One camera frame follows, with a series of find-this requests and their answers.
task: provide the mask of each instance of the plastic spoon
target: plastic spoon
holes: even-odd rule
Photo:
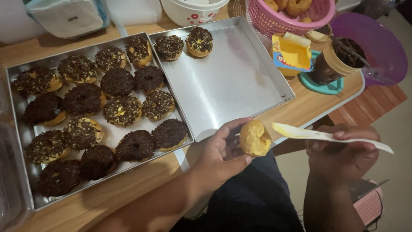
[[[332,137],[332,134],[319,132],[314,130],[305,130],[300,129],[291,125],[281,124],[281,123],[272,123],[272,128],[278,133],[285,137],[292,139],[309,139],[309,140],[324,140],[330,142],[342,142],[342,143],[351,143],[351,142],[369,142],[375,145],[379,150],[386,151],[393,154],[392,149],[381,142],[376,142],[373,140],[366,139],[350,139],[350,140],[336,140]]]

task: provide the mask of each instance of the metal baking tray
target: metal baking tray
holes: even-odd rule
[[[196,26],[150,34],[185,41]],[[295,94],[243,16],[201,25],[213,36],[213,51],[198,58],[184,46],[173,62],[160,64],[197,142],[230,120],[256,116]]]
[[[143,32],[143,33],[139,33],[136,34],[139,37],[142,37],[144,39],[148,40],[148,35],[147,33]],[[27,145],[31,142],[31,140],[39,135],[41,132],[47,131],[47,130],[61,130],[64,128],[64,126],[67,124],[67,122],[72,118],[72,117],[68,117],[65,121],[63,121],[62,123],[59,123],[55,126],[27,126],[25,125],[21,120],[21,116],[24,113],[25,108],[27,107],[28,102],[30,102],[31,100],[34,99],[34,97],[29,97],[28,99],[23,98],[22,96],[20,96],[20,94],[14,90],[14,88],[12,87],[12,81],[24,70],[30,69],[32,67],[35,66],[41,66],[41,67],[46,67],[46,68],[52,68],[52,69],[57,69],[57,66],[59,65],[59,61],[70,56],[70,55],[84,55],[88,58],[90,58],[92,61],[94,61],[94,55],[102,50],[103,48],[107,47],[107,46],[115,46],[118,47],[120,49],[122,49],[123,51],[125,51],[125,47],[127,42],[129,41],[129,36],[128,37],[124,37],[124,38],[119,38],[119,39],[115,39],[115,40],[111,40],[108,42],[103,42],[103,43],[99,43],[96,45],[91,45],[88,47],[83,47],[80,49],[76,49],[73,51],[69,51],[69,52],[65,52],[65,53],[61,53],[61,54],[57,54],[54,56],[49,56],[43,59],[39,59],[36,61],[32,61],[29,63],[25,63],[25,64],[20,64],[20,65],[16,65],[14,67],[10,67],[6,69],[6,73],[7,73],[7,79],[8,79],[8,84],[9,84],[9,89],[10,89],[10,95],[11,95],[11,100],[12,100],[12,108],[13,108],[13,113],[14,113],[14,119],[15,119],[15,124],[16,124],[16,128],[17,128],[17,133],[18,133],[18,138],[19,138],[19,145],[20,145],[20,149],[21,149],[21,154],[24,156],[25,154],[25,150],[24,148],[27,147]],[[159,62],[157,60],[157,57],[154,56],[153,57],[153,61],[151,63],[151,65],[153,66],[157,66],[159,67]],[[129,64],[126,66],[126,68],[128,70],[131,71],[132,75],[134,75],[134,71],[135,68],[133,67],[133,65]],[[101,77],[103,76],[103,73],[99,73],[98,72],[98,80],[95,82],[95,84],[100,85],[100,80]],[[165,85],[162,88],[163,91],[168,91],[170,92],[173,97],[176,99],[175,94],[173,93],[173,91],[168,88],[168,83],[167,80],[165,80]],[[75,85],[68,83],[67,81],[64,82],[64,85],[61,89],[59,89],[58,91],[56,91],[56,94],[64,97],[64,94],[68,92],[69,89],[73,88]],[[137,93],[133,93],[132,96],[137,97],[142,103],[145,100],[145,95],[141,92],[138,91]],[[118,142],[123,138],[123,136],[131,131],[135,131],[135,130],[147,130],[149,132],[151,132],[153,129],[155,129],[157,127],[157,125],[159,125],[160,123],[162,123],[163,121],[165,121],[166,119],[170,119],[170,118],[176,118],[180,121],[184,121],[186,124],[187,120],[184,117],[184,115],[182,114],[181,108],[179,107],[179,104],[177,101],[176,105],[175,105],[175,110],[169,114],[165,119],[160,120],[158,122],[151,122],[148,118],[143,117],[142,119],[140,119],[138,122],[136,122],[135,124],[128,126],[126,128],[124,127],[118,127],[118,126],[114,126],[112,124],[109,124],[103,117],[103,111],[100,111],[99,114],[91,116],[89,118],[96,120],[97,122],[99,122],[103,128],[103,131],[105,133],[103,140],[100,144],[105,144],[109,147],[113,147],[115,148],[118,144]],[[189,133],[187,140],[183,143],[183,145],[181,145],[180,147],[176,148],[180,149],[184,146],[187,146],[189,144],[191,144],[194,141],[193,139],[193,135],[191,133]],[[95,185],[97,183],[100,183],[112,176],[118,175],[120,173],[124,173],[127,172],[129,170],[131,170],[132,168],[135,168],[139,165],[142,165],[146,162],[150,162],[154,159],[157,159],[161,156],[164,156],[170,152],[173,151],[169,151],[169,152],[160,152],[160,151],[156,151],[156,153],[154,154],[154,156],[145,161],[145,162],[140,162],[140,163],[129,163],[129,162],[121,162],[118,166],[118,168],[116,169],[115,172],[111,173],[110,175],[106,176],[105,178],[99,179],[97,181],[89,181],[89,182],[83,182],[82,184],[80,184],[79,186],[77,186],[71,193],[65,195],[65,196],[60,196],[60,197],[43,197],[41,196],[37,191],[36,191],[36,182],[37,182],[37,178],[39,176],[39,174],[41,173],[42,169],[44,169],[44,167],[46,165],[44,164],[34,164],[31,163],[30,161],[26,161],[26,171],[28,173],[28,177],[29,177],[29,183],[30,183],[30,187],[32,189],[32,196],[33,196],[33,200],[34,200],[34,209],[35,210],[40,210],[46,206],[49,206],[52,202],[56,202],[58,200],[61,200],[65,197],[68,197],[78,191],[81,191],[83,189],[86,189],[92,185]],[[65,159],[80,159],[82,156],[83,151],[77,152],[72,150],[71,153],[65,158]]]

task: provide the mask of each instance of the hand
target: hand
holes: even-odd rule
[[[380,142],[372,127],[356,127],[339,124],[334,127],[321,126],[318,131],[333,133],[337,140],[370,139]],[[360,179],[378,160],[376,147],[367,142],[349,144],[320,140],[306,140],[310,173],[328,185],[349,185]]]
[[[237,149],[243,124],[253,118],[239,118],[225,123],[206,143],[204,153],[190,170],[204,194],[221,187],[228,179],[239,174],[252,158]]]

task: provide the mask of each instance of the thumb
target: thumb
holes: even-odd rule
[[[232,160],[220,162],[221,178],[224,181],[236,176],[242,172],[250,163],[252,162],[252,157],[249,155],[242,155],[236,157]]]

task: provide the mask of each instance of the white bucket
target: white bucket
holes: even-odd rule
[[[229,2],[229,0],[209,0],[210,4],[196,4],[184,0],[160,1],[170,20],[182,27],[214,21],[219,10]]]

